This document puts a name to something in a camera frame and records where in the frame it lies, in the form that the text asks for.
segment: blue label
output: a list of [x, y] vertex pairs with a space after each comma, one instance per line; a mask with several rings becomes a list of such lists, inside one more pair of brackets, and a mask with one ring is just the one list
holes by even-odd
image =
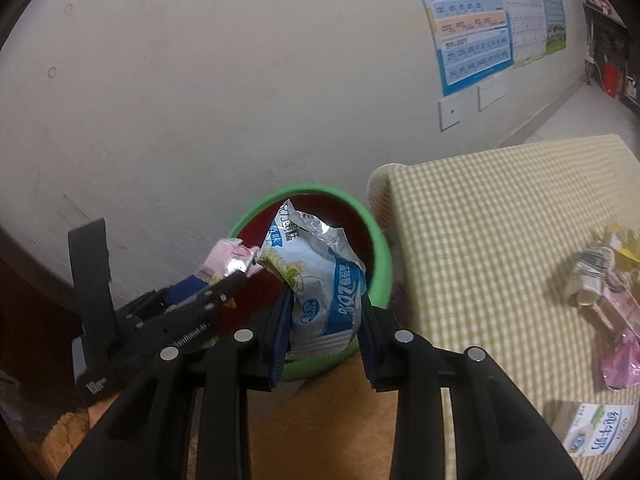
[[587, 436], [584, 433], [578, 433], [575, 436], [574, 441], [571, 443], [571, 447], [570, 447], [571, 451], [579, 450], [584, 444], [586, 437]]
[[320, 312], [320, 302], [315, 298], [306, 300], [302, 305], [302, 317], [300, 323], [308, 323], [315, 318]]
[[280, 230], [275, 220], [271, 222], [269, 227], [269, 236], [271, 237], [271, 247], [282, 247], [282, 236], [280, 236]]
[[335, 258], [334, 297], [331, 300], [322, 335], [352, 329], [356, 301], [360, 300], [357, 296], [366, 290], [360, 267], [338, 256], [331, 249], [329, 254]]

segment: green trash bin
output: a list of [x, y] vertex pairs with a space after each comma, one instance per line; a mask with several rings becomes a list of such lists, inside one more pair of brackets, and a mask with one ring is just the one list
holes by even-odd
[[[393, 272], [385, 236], [367, 208], [343, 191], [316, 184], [283, 188], [257, 203], [231, 229], [230, 236], [242, 238], [248, 246], [261, 246], [279, 206], [287, 198], [297, 210], [318, 216], [331, 226], [344, 228], [351, 248], [367, 268], [371, 304], [386, 308], [391, 297]], [[275, 276], [260, 272], [248, 281], [247, 288], [248, 291], [236, 297], [236, 301], [240, 308], [256, 309], [264, 306], [265, 301], [275, 300], [280, 282]], [[338, 354], [288, 362], [284, 365], [282, 380], [295, 381], [319, 374], [357, 349], [358, 341], [354, 339]]]

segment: floor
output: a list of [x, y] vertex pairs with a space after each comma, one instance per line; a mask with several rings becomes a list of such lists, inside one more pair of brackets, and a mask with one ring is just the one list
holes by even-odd
[[524, 143], [610, 133], [619, 135], [638, 155], [640, 109], [633, 110], [612, 99], [592, 83], [584, 84]]
[[81, 406], [70, 358], [81, 325], [1, 259], [0, 284], [0, 411], [18, 439], [39, 444]]

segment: chart poster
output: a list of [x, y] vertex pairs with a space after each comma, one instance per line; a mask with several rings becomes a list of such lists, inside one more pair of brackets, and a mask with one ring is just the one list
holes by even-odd
[[423, 0], [442, 92], [449, 95], [513, 64], [504, 0]]
[[546, 17], [546, 53], [566, 48], [566, 20], [562, 0], [542, 0]]
[[546, 56], [544, 0], [505, 0], [511, 23], [514, 66]]

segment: electrical outlet plate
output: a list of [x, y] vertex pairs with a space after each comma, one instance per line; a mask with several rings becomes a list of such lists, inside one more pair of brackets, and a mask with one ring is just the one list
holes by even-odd
[[446, 130], [462, 119], [462, 98], [453, 94], [438, 101], [440, 110], [440, 130]]

